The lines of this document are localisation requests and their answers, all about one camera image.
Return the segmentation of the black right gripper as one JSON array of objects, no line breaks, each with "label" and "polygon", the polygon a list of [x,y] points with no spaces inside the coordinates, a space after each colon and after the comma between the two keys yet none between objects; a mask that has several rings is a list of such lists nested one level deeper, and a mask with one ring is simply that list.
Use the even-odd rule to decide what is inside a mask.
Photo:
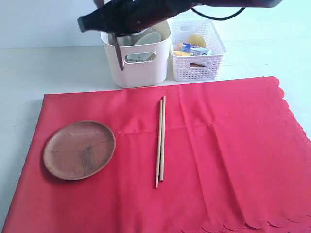
[{"label": "black right gripper", "polygon": [[81,32],[133,36],[196,6],[196,0],[112,0],[77,19]]}]

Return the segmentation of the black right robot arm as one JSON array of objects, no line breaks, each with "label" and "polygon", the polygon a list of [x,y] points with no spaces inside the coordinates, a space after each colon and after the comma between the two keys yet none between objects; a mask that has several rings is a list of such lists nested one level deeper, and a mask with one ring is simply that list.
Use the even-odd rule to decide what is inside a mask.
[{"label": "black right robot arm", "polygon": [[[77,19],[81,32],[100,31],[127,36],[172,18],[187,10],[212,20],[224,21],[240,14],[245,8],[273,8],[279,0],[111,0],[92,13]],[[236,13],[223,18],[210,17],[194,9],[197,5],[239,7]]]}]

